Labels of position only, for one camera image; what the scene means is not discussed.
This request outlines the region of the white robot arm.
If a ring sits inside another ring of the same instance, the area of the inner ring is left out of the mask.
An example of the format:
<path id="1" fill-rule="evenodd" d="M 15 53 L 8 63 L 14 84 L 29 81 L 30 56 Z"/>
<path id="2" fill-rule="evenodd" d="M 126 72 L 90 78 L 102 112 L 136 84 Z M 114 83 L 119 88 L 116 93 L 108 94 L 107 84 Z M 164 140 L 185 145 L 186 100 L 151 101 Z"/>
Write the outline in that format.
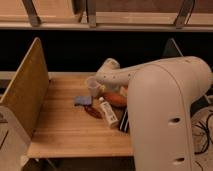
<path id="1" fill-rule="evenodd" d="M 107 59 L 96 73 L 105 85 L 126 85 L 136 171 L 198 171 L 191 128 L 191 104 L 212 83 L 198 57 L 164 58 L 120 68 Z"/>

